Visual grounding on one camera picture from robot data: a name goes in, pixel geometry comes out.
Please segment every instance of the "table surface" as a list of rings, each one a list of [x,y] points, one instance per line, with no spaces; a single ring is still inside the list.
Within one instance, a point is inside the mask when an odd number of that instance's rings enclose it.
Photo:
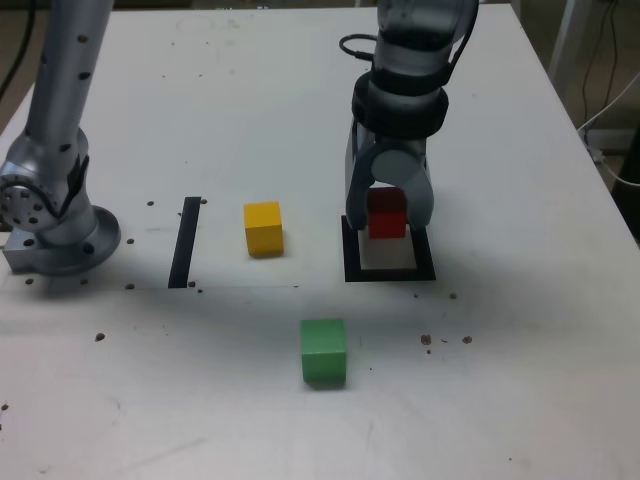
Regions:
[[[90,197],[123,242],[30,286],[0,262],[0,478],[640,476],[640,254],[510,7],[480,9],[429,141],[438,280],[344,283],[368,65],[337,42],[376,25],[373,9],[112,16],[82,126]],[[166,288],[185,196],[208,200],[202,293]],[[265,200],[287,253],[256,261],[242,205]],[[300,320],[326,317],[347,326],[344,390],[301,378]]]

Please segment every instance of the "cube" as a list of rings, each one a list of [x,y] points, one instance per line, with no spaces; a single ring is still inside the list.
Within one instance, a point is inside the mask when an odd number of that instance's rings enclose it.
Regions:
[[[407,197],[396,187],[372,188],[367,196],[369,238],[404,238],[407,232]]]
[[[347,340],[342,319],[303,320],[300,325],[302,378],[307,383],[344,383]]]
[[[249,255],[274,256],[284,252],[282,219],[278,202],[249,203],[244,206],[244,231]]]

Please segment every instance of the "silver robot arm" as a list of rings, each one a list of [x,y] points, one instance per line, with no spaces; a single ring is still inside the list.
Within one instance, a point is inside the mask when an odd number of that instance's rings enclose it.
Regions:
[[[358,79],[353,93],[346,158],[346,216],[351,228],[367,226],[367,195],[375,181],[404,191],[412,228],[431,221],[427,137],[444,122],[449,101],[442,87],[469,40],[478,4],[479,0],[379,3],[373,65]]]
[[[54,0],[29,118],[0,167],[0,208],[13,232],[15,273],[64,275],[107,259],[116,218],[86,191],[87,138],[79,127],[113,0]]]

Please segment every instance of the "yellow cube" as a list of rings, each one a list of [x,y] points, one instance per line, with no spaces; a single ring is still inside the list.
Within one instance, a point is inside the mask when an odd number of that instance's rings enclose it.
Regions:
[[[244,231],[251,256],[282,255],[284,237],[278,202],[248,203],[244,206]]]

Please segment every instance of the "cable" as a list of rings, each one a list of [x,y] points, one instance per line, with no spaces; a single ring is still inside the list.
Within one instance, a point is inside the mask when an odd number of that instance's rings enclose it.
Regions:
[[[614,0],[611,13],[609,14],[609,24],[611,25],[611,39],[613,41],[613,65],[611,65],[611,75],[609,77],[609,85],[607,86],[607,95],[602,103],[604,108],[609,103],[609,96],[611,95],[611,87],[613,87],[613,79],[616,76],[616,69],[618,68],[618,38],[616,34],[616,22],[614,15],[618,9],[619,0]]]
[[[640,188],[640,183],[629,182],[628,180],[624,180],[620,178],[618,175],[616,175],[616,172],[611,170],[611,167],[607,164],[607,161],[605,158],[602,159],[600,164],[605,168],[605,170],[609,173],[609,175],[611,175],[613,178],[616,179],[616,181],[622,183],[623,185],[626,185],[627,187]]]
[[[20,44],[20,48],[18,49],[18,54],[16,55],[16,59],[13,61],[13,65],[9,69],[7,76],[0,85],[0,102],[2,102],[2,98],[9,88],[9,84],[13,80],[16,72],[20,68],[22,64],[22,60],[24,60],[24,55],[27,53],[27,47],[29,46],[29,42],[31,41],[31,34],[33,33],[33,25],[36,20],[36,0],[31,0],[29,3],[29,14],[27,17],[27,25],[24,30],[24,35],[22,37],[22,43]]]
[[[616,70],[618,68],[618,38],[616,34],[615,13],[616,13],[616,10],[618,9],[619,3],[620,3],[619,0],[613,0],[613,2],[610,4],[612,5],[612,8],[611,8],[611,11],[609,12],[609,24],[611,25],[611,40],[613,42],[613,64],[611,65],[611,73],[609,75],[609,85],[607,86],[607,94],[605,95],[604,102],[602,102],[601,109],[606,107],[607,104],[609,103],[609,97],[611,96],[611,88],[613,87],[613,80],[615,79]],[[589,131],[591,131],[591,129],[595,127],[596,123],[598,123],[598,120],[595,120],[593,124],[585,128],[584,130],[585,142],[588,142]]]
[[[593,117],[591,117],[589,120],[587,120],[586,122],[584,122],[584,124],[578,128],[578,133],[580,133],[582,130],[584,130],[585,127],[587,127],[588,125],[591,124],[591,122],[593,122],[596,118],[598,118],[600,115],[602,115],[604,112],[606,112],[607,110],[609,110],[611,107],[613,107],[616,102],[618,100],[620,100],[625,93],[627,93],[627,91],[633,86],[634,83],[636,83],[636,81],[638,80],[638,78],[640,78],[640,72],[636,73],[636,76],[633,77],[633,79],[631,79],[631,81],[629,82],[629,84],[624,87],[624,90],[622,90],[618,96],[616,98],[614,98],[611,103],[609,105],[607,105],[606,107],[604,107],[602,110],[600,110],[598,113],[596,113]]]
[[[589,64],[587,65],[587,71],[584,74],[584,80],[582,81],[582,105],[584,108],[584,122],[587,122],[587,118],[589,117],[589,103],[587,102],[587,82],[589,81],[589,75],[591,74],[591,68],[593,67],[593,62],[596,58],[596,54],[600,49],[600,42],[602,42],[602,37],[604,36],[604,26],[607,22],[607,15],[609,14],[609,10],[613,6],[613,3],[609,3],[604,9],[604,13],[602,14],[602,20],[600,21],[600,31],[598,33],[598,39],[593,47],[593,52],[591,53],[591,57],[589,58]],[[585,132],[583,138],[584,143],[589,145],[589,138],[587,137],[587,133]]]
[[[368,35],[366,33],[354,33],[340,39],[340,43],[338,44],[340,50],[347,55],[351,55],[352,57],[356,57],[359,60],[365,60],[367,62],[373,61],[373,53],[355,51],[345,47],[344,44],[350,40],[373,40],[375,42],[378,40],[378,37],[375,35]]]
[[[469,28],[467,28],[467,32],[464,34],[464,39],[460,44],[460,48],[458,48],[458,50],[456,50],[456,53],[453,54],[453,60],[451,60],[451,63],[449,64],[449,72],[450,72],[449,76],[451,76],[451,74],[453,73],[453,69],[456,68],[456,65],[458,64],[458,60],[460,60],[460,56],[462,55],[462,52],[466,48],[467,43],[469,43],[469,39],[471,38],[471,34],[473,33],[473,28],[476,26],[476,20],[478,19],[478,10],[480,9],[480,2],[479,1],[474,2],[474,5],[475,5],[475,8],[472,13],[471,23],[469,24]]]

